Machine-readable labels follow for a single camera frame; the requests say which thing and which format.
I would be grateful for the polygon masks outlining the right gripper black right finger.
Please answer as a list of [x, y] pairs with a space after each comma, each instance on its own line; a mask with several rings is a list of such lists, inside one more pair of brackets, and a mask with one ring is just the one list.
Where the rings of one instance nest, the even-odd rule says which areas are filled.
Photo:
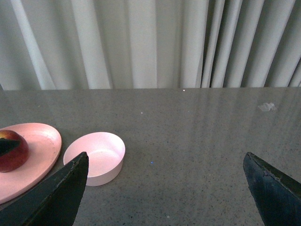
[[301, 224], [301, 184], [251, 152], [243, 160], [248, 187], [266, 226]]

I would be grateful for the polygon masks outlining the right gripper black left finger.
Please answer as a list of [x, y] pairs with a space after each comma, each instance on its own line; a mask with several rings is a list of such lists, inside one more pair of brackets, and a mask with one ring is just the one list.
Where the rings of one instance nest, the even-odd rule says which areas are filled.
[[85, 191], [89, 158], [82, 152], [0, 212], [2, 226], [71, 226]]

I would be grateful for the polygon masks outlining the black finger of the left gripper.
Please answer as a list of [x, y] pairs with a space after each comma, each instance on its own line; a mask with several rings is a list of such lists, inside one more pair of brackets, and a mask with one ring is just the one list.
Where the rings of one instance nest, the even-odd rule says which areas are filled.
[[12, 139], [0, 139], [0, 155], [6, 155], [15, 148], [19, 147], [20, 141], [19, 140], [12, 140]]

